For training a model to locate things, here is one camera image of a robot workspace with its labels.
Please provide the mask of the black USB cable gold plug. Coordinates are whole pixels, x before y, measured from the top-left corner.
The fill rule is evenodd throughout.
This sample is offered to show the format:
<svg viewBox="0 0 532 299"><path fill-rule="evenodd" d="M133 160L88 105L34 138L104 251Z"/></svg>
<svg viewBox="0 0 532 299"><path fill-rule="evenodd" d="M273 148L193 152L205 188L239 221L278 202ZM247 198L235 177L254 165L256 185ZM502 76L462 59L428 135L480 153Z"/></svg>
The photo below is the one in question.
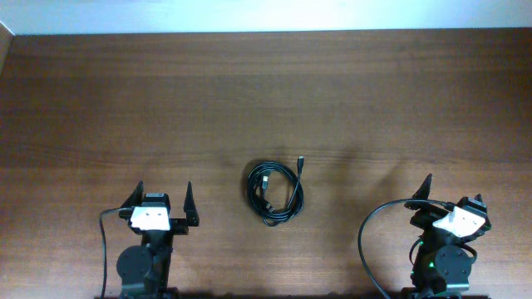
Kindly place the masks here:
<svg viewBox="0 0 532 299"><path fill-rule="evenodd" d="M282 174L290 182L297 178L293 171L285 164L276 161L265 161L257 164L250 171L247 178L246 195L252 209L257 215L269 221L278 221L281 212L276 212L267 198L269 177L272 173Z"/></svg>

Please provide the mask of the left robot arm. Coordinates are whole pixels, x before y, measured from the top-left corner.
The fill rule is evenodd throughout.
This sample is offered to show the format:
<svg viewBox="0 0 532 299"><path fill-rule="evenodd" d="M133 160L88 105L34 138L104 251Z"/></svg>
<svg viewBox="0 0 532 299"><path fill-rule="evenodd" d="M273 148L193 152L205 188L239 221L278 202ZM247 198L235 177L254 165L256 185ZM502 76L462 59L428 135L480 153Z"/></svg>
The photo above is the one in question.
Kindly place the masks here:
<svg viewBox="0 0 532 299"><path fill-rule="evenodd" d="M186 235L200 225L192 184L187 184L183 218L170 216L166 193L146 193L139 182L121 205L119 217L141 236L139 245L126 248L118 257L116 270L121 278L121 298L178 298L179 291L168 287L175 236Z"/></svg>

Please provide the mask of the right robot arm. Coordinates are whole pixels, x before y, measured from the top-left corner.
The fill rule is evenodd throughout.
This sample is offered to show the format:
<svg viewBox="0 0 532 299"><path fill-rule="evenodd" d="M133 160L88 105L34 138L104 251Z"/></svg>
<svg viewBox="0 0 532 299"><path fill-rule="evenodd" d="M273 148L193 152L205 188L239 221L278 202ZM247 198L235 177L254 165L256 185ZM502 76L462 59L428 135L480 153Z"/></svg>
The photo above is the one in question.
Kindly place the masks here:
<svg viewBox="0 0 532 299"><path fill-rule="evenodd" d="M413 287L402 289L402 298L460 298L469 290L469 275L477 259L468 243L491 230L480 194L463 197L458 203L445 202L439 208L429 202L431 179L428 174L412 195L414 201L405 204L415 212L410 224L422 234L409 253Z"/></svg>

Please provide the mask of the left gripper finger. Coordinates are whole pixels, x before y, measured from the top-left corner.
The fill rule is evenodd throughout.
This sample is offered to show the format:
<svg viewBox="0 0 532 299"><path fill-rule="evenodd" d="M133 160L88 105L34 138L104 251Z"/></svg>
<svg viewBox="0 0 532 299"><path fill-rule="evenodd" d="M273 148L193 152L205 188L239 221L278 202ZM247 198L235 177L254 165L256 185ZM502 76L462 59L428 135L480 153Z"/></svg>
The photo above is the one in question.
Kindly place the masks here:
<svg viewBox="0 0 532 299"><path fill-rule="evenodd" d="M193 187L191 181L189 181L187 185L183 210L185 212L187 220L197 219L197 208L194 201Z"/></svg>
<svg viewBox="0 0 532 299"><path fill-rule="evenodd" d="M121 205L121 208L131 208L131 207L139 206L142 202L143 194L144 194L144 183L141 180L136 185L132 194Z"/></svg>

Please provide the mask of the black USB cable micro plug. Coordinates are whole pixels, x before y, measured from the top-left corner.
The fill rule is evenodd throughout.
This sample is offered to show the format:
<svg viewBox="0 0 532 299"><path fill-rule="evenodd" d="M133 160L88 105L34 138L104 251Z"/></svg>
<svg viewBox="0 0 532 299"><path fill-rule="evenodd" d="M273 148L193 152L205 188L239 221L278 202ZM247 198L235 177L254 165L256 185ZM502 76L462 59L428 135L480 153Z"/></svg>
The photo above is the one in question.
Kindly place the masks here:
<svg viewBox="0 0 532 299"><path fill-rule="evenodd" d="M299 156L297 172L278 161L264 161L252 168L246 182L246 198L251 209L263 220L268 227L275 227L286 223L298 216L304 208L304 190L301 183L305 158ZM272 173L282 174L293 186L293 192L281 209L276 209L267 199L269 176Z"/></svg>

